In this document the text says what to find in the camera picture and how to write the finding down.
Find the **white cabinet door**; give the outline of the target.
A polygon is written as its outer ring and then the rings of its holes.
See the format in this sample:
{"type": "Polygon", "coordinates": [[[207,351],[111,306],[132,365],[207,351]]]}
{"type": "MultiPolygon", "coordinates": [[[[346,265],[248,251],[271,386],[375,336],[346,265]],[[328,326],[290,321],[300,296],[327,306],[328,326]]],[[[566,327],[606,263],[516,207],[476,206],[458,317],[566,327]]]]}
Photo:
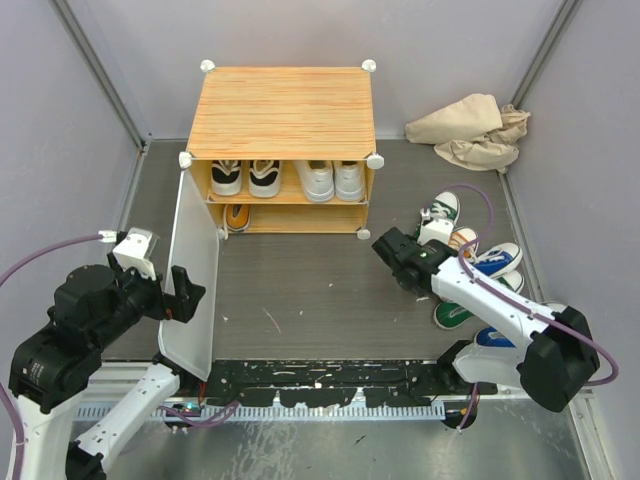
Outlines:
{"type": "Polygon", "coordinates": [[[219,250],[218,227],[191,172],[184,170],[165,283],[165,292],[178,301],[172,311],[180,318],[161,322],[158,345],[163,357],[202,381],[212,366],[219,250]]]}

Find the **orange sneaker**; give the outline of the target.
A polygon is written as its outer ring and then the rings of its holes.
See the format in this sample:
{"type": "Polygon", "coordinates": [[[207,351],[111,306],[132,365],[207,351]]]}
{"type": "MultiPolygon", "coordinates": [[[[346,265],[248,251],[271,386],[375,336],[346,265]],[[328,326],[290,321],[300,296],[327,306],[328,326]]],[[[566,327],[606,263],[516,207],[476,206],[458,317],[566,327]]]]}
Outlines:
{"type": "Polygon", "coordinates": [[[464,258],[470,263],[474,263],[477,259],[478,252],[478,233],[470,227],[458,227],[450,235],[448,246],[459,251],[465,244],[471,242],[471,245],[464,249],[464,258]]]}
{"type": "Polygon", "coordinates": [[[245,232],[251,222],[250,206],[247,204],[227,204],[222,213],[222,238],[227,239],[230,233],[245,232]]]}

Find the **black white sneaker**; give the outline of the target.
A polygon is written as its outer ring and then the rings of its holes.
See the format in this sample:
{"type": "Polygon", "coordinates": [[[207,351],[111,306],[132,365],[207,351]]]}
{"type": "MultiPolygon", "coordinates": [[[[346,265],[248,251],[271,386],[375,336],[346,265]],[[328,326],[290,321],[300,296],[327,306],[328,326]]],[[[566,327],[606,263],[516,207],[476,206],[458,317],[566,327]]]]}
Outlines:
{"type": "Polygon", "coordinates": [[[249,193],[257,198],[275,197],[281,187],[281,166],[277,160],[255,160],[249,166],[249,193]]]}
{"type": "Polygon", "coordinates": [[[216,195],[233,196],[242,188],[241,165],[236,160],[213,161],[211,185],[216,195]]]}

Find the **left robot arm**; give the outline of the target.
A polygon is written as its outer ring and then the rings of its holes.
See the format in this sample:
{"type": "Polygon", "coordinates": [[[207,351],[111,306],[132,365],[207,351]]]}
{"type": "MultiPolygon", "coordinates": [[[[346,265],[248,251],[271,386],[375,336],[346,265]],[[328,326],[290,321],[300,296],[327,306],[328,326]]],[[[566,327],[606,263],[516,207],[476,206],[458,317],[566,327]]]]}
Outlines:
{"type": "Polygon", "coordinates": [[[102,354],[143,317],[189,322],[206,289],[185,268],[171,270],[177,287],[136,269],[85,265],[54,293],[48,323],[21,343],[13,356],[9,390],[17,423],[11,479],[104,479],[144,421],[174,394],[188,396],[199,370],[156,355],[138,383],[91,430],[70,438],[74,416],[102,354]]]}

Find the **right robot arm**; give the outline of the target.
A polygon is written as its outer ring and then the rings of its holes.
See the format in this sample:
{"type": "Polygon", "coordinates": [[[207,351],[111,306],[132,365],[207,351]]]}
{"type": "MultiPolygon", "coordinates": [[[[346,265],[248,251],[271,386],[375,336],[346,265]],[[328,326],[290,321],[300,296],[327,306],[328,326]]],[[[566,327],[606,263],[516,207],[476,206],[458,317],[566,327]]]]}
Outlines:
{"type": "Polygon", "coordinates": [[[472,383],[512,386],[541,407],[560,412],[599,370],[588,321],[575,308],[557,311],[528,300],[438,240],[420,246],[391,228],[372,248],[404,290],[450,300],[511,342],[510,347],[457,342],[438,370],[447,392],[462,393],[472,383]]]}

